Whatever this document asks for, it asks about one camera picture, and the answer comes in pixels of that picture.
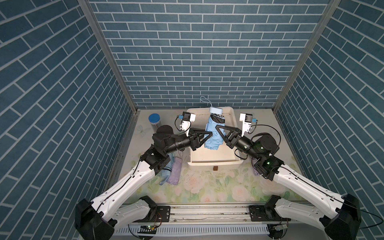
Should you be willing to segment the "white pull-out drawer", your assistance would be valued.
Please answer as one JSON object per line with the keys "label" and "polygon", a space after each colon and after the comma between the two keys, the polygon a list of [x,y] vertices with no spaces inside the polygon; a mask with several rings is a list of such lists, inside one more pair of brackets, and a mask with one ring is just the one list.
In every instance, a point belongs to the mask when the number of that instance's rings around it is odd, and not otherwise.
{"label": "white pull-out drawer", "polygon": [[214,166],[221,171],[237,169],[243,162],[226,144],[220,145],[218,150],[209,150],[203,145],[196,151],[190,151],[188,165],[194,171],[213,171]]}

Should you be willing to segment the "light blue umbrella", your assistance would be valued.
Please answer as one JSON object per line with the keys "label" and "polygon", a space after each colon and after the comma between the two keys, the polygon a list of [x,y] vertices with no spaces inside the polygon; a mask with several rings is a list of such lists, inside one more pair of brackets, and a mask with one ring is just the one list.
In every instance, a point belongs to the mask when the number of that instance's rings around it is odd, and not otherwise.
{"label": "light blue umbrella", "polygon": [[169,154],[170,161],[167,163],[167,165],[161,170],[161,181],[159,182],[159,185],[164,185],[169,177],[171,176],[173,164],[175,162],[175,155],[173,153]]}
{"label": "light blue umbrella", "polygon": [[223,130],[218,131],[216,126],[225,126],[225,117],[223,109],[214,107],[209,99],[204,96],[200,97],[200,101],[210,104],[210,116],[206,124],[206,131],[212,132],[212,136],[205,142],[205,148],[209,150],[218,150],[223,144],[223,138],[220,134],[225,135]]}

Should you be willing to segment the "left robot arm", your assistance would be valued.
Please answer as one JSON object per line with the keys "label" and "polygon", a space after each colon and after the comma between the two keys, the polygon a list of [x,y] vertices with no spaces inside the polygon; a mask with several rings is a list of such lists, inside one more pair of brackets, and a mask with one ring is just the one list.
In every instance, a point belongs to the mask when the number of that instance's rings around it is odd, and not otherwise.
{"label": "left robot arm", "polygon": [[174,134],[161,126],[153,134],[153,144],[138,163],[117,183],[91,201],[81,200],[75,208],[74,226],[84,240],[108,240],[119,227],[135,221],[153,222],[157,204],[148,196],[124,207],[125,201],[170,162],[170,153],[200,148],[212,132],[191,128],[188,134]]}

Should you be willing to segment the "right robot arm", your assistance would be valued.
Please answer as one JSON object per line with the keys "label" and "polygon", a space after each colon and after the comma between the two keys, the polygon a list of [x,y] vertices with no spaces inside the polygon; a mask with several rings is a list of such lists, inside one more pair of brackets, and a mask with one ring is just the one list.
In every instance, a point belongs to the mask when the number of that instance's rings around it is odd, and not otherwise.
{"label": "right robot arm", "polygon": [[216,126],[223,141],[257,162],[256,171],[265,179],[294,191],[312,206],[294,204],[278,196],[271,200],[274,211],[281,217],[297,220],[323,230],[332,240],[354,240],[362,218],[360,201],[351,194],[340,195],[310,181],[275,157],[279,146],[269,133],[259,133],[253,139],[235,127]]}

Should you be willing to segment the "floral table mat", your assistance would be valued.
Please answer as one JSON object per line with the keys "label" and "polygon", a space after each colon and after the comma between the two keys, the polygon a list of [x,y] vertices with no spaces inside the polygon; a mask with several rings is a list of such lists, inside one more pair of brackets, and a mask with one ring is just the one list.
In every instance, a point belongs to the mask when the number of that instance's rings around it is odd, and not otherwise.
{"label": "floral table mat", "polygon": [[158,204],[266,202],[271,195],[290,201],[303,200],[292,190],[257,176],[249,160],[234,170],[193,171],[188,166],[186,152],[178,151],[171,156],[183,159],[178,184],[169,184],[158,174],[128,198],[127,204],[143,196]]}

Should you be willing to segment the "blue-lid clear straw canister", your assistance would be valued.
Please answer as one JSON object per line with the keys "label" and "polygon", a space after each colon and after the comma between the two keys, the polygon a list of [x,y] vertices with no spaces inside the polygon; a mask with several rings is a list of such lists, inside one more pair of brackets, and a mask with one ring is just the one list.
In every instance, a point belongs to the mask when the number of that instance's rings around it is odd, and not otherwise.
{"label": "blue-lid clear straw canister", "polygon": [[149,122],[154,130],[154,133],[156,133],[159,127],[162,126],[161,117],[156,113],[149,115]]}

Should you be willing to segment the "green circuit board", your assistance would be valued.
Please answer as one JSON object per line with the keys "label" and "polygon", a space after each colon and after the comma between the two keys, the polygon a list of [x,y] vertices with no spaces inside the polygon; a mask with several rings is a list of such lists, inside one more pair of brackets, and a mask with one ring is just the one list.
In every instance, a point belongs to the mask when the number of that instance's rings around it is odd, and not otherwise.
{"label": "green circuit board", "polygon": [[157,227],[155,226],[140,226],[140,228],[138,229],[138,234],[150,234],[150,235],[154,235],[157,233]]}

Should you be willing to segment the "metal linear rail base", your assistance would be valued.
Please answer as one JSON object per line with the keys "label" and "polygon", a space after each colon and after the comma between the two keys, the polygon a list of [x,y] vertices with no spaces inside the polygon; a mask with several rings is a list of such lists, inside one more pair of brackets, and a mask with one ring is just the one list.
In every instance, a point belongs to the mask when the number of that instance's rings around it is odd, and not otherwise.
{"label": "metal linear rail base", "polygon": [[281,218],[271,204],[172,204],[159,206],[157,233],[138,234],[140,226],[153,222],[143,220],[118,228],[116,237],[132,236],[134,239],[156,237],[199,237],[262,235],[282,238],[290,228],[302,230],[323,230],[309,224]]}

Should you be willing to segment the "metal corner frame post right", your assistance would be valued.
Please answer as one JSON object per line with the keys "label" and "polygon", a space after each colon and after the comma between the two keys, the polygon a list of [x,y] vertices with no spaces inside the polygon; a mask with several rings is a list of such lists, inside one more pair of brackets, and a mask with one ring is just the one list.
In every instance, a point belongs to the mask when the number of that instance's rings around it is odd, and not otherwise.
{"label": "metal corner frame post right", "polygon": [[317,23],[316,27],[314,28],[313,33],[311,34],[306,46],[304,47],[303,52],[300,54],[298,61],[296,65],[294,66],[290,76],[287,78],[287,81],[282,88],[282,91],[273,105],[273,113],[276,115],[279,108],[281,107],[284,99],[286,98],[289,90],[295,83],[300,71],[302,70],[304,64],[306,63],[307,59],[309,58],[310,54],[312,53],[316,43],[320,39],[320,36],[322,35],[323,31],[325,30],[328,22],[330,21],[331,17],[335,13],[337,7],[339,6],[341,0],[330,0],[327,4],[319,22]]}

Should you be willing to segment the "metal corner frame post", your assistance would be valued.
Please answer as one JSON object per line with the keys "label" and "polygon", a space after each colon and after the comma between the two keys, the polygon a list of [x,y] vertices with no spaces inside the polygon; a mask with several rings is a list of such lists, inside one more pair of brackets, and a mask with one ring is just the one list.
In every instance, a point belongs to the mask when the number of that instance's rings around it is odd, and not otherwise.
{"label": "metal corner frame post", "polygon": [[273,105],[273,113],[276,115],[279,108],[281,107],[284,99],[286,98],[289,90],[295,83],[300,71],[302,70],[304,64],[306,63],[307,59],[309,58],[310,54],[312,53],[316,43],[320,39],[320,36],[322,35],[323,31],[325,30],[328,22],[330,21],[331,17],[335,13],[337,7],[339,6],[341,0],[330,0],[327,4],[319,22],[317,23],[316,27],[314,28],[313,33],[311,34],[306,46],[304,47],[303,52],[300,54],[298,61],[296,65],[294,66],[290,76],[287,78],[287,81],[282,88],[282,91]]}
{"label": "metal corner frame post", "polygon": [[114,76],[116,77],[116,80],[121,88],[121,90],[123,91],[123,94],[128,102],[128,105],[130,106],[131,110],[133,111],[134,114],[137,113],[137,107],[136,107],[136,104],[135,102],[133,101],[130,93],[129,93],[129,90],[127,88],[127,85],[124,81],[124,78],[121,74],[121,71],[119,70],[119,67],[117,65],[117,62],[113,56],[113,53],[108,45],[108,42],[103,34],[103,31],[100,27],[100,24],[98,23],[97,21],[97,18],[96,18],[96,15],[91,7],[91,4],[89,1],[86,1],[86,0],[78,0],[78,3],[101,47],[101,50],[103,51],[105,57],[106,57],[106,60],[114,74]]}

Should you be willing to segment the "metal corner frame post left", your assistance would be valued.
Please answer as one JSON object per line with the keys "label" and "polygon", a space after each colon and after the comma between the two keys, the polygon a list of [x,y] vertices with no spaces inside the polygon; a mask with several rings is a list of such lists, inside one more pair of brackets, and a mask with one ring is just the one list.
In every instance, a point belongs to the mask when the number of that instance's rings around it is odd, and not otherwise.
{"label": "metal corner frame post left", "polygon": [[124,81],[124,78],[121,74],[121,71],[119,70],[119,67],[117,65],[117,62],[113,56],[113,53],[108,45],[108,42],[103,34],[103,31],[100,27],[100,24],[98,23],[97,21],[97,18],[96,18],[96,15],[91,7],[91,4],[89,1],[86,1],[86,0],[78,0],[78,3],[101,47],[101,50],[103,51],[105,57],[106,57],[106,60],[114,74],[114,76],[116,77],[116,80],[121,88],[121,90],[123,91],[123,94],[128,102],[128,105],[130,106],[131,110],[133,111],[134,114],[137,113],[137,107],[136,107],[136,104],[135,102],[133,101],[130,93],[129,93],[129,90],[127,88],[127,85]]}

